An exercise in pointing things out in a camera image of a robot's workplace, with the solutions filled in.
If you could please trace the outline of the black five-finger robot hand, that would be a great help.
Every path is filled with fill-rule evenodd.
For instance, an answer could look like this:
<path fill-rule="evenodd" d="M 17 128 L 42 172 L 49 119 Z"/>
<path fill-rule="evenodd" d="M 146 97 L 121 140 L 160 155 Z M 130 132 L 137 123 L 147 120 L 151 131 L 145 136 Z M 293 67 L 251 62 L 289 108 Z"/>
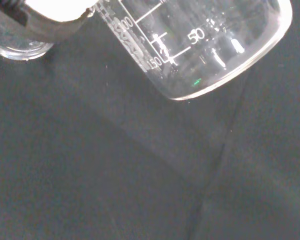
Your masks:
<path fill-rule="evenodd" d="M 94 15 L 96 0 L 0 0 L 0 29 L 25 39 L 58 43 Z"/>

